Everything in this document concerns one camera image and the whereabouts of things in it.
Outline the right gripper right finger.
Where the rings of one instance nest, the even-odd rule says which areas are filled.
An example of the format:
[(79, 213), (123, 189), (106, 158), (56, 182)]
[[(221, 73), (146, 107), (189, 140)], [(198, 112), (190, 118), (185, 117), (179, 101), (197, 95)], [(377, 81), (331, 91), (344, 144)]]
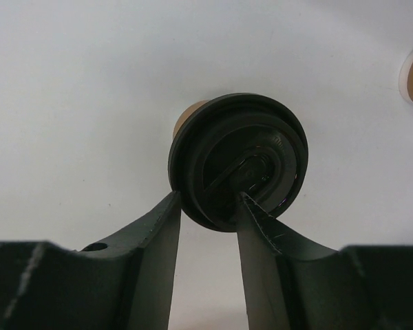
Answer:
[(333, 250), (246, 194), (235, 218), (250, 329), (413, 329), (413, 245)]

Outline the single brown paper cup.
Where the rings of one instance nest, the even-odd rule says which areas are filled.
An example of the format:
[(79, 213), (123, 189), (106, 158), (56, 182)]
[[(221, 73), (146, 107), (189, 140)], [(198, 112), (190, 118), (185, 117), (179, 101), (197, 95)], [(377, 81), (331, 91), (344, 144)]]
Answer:
[(201, 100), (198, 101), (194, 104), (192, 104), (190, 107), (186, 108), (179, 116), (177, 119), (175, 126), (173, 128), (173, 134), (172, 138), (174, 139), (175, 136), (177, 135), (178, 131), (182, 127), (182, 125), (189, 119), (189, 117), (197, 110), (199, 109), (202, 105), (206, 104), (209, 100)]

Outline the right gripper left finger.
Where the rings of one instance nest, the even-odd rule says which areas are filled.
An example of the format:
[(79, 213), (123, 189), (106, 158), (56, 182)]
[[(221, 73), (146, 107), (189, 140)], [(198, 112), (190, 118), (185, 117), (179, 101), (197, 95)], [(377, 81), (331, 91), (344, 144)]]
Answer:
[(0, 329), (166, 329), (180, 196), (81, 251), (0, 241)]

